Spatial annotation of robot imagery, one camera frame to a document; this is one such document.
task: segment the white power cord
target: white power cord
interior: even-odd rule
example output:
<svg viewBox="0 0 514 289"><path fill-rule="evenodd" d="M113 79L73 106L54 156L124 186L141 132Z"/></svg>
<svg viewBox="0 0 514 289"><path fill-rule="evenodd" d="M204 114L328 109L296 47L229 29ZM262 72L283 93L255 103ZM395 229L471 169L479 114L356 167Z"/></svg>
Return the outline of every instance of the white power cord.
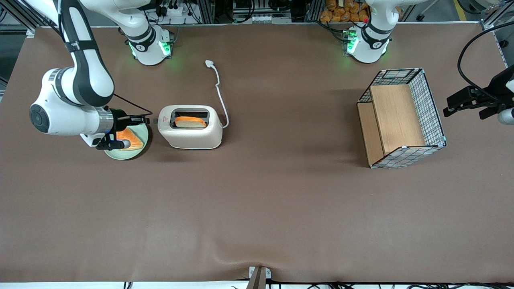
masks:
<svg viewBox="0 0 514 289"><path fill-rule="evenodd" d="M216 66L214 66L214 61L212 61L212 60L206 60L205 61L205 65L208 68L214 69L214 71L216 72L216 77L218 78L218 83L216 84L216 90L218 91L219 100L221 101L222 106L223 106L223 112L225 112L225 117L227 118L227 124L223 126L223 128L226 128L226 127L228 127L229 120L228 120L227 109L225 108L225 103L223 102L222 94L221 94L221 92L219 92L219 74L218 74L218 70L216 69Z"/></svg>

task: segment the power plug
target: power plug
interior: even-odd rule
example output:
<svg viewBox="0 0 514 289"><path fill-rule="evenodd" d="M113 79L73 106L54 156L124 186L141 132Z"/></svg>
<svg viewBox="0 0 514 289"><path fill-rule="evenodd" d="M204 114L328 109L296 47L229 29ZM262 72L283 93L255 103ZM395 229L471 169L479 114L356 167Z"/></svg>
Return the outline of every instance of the power plug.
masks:
<svg viewBox="0 0 514 289"><path fill-rule="evenodd" d="M214 61L212 61L212 60L206 60L206 61L205 61L205 65L206 65L208 68L212 68L212 66L214 65Z"/></svg>

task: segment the green indicator light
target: green indicator light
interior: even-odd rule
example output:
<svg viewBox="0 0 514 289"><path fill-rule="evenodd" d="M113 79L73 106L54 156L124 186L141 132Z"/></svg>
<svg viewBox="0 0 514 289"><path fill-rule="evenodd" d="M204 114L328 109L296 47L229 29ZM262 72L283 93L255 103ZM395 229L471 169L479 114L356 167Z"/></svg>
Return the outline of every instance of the green indicator light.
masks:
<svg viewBox="0 0 514 289"><path fill-rule="evenodd" d="M134 47L132 46L132 43L129 42L128 45L130 46L130 49L132 50L132 55L134 57L136 57L136 52L134 51Z"/></svg>
<svg viewBox="0 0 514 289"><path fill-rule="evenodd" d="M355 47L357 47L357 44L359 44L359 39L357 37L354 37L354 39L348 44L348 53L354 53Z"/></svg>
<svg viewBox="0 0 514 289"><path fill-rule="evenodd" d="M170 54L170 45L168 43L159 41L159 46L161 47L162 53L164 53L164 55Z"/></svg>

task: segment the white toaster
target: white toaster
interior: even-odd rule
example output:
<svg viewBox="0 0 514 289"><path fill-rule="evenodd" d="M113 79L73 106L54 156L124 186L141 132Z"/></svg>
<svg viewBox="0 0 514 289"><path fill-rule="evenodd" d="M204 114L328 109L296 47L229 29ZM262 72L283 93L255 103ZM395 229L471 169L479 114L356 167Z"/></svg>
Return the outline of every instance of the white toaster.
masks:
<svg viewBox="0 0 514 289"><path fill-rule="evenodd" d="M205 128L178 128L175 118L198 117L205 121ZM222 143L223 126L216 111L206 105L169 105L159 114L157 128L161 135L177 149L210 150Z"/></svg>

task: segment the wooden panel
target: wooden panel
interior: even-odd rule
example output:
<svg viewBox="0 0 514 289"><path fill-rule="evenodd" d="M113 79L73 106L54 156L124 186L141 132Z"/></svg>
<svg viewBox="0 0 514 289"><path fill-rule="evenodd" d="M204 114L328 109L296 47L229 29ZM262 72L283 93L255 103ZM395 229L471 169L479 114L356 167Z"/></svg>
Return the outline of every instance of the wooden panel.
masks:
<svg viewBox="0 0 514 289"><path fill-rule="evenodd" d="M371 102L357 103L359 111L360 126L366 147L366 156L370 166L384 157L382 142L378 133L377 118Z"/></svg>
<svg viewBox="0 0 514 289"><path fill-rule="evenodd" d="M424 146L409 86L374 85L370 90L384 155L402 146Z"/></svg>

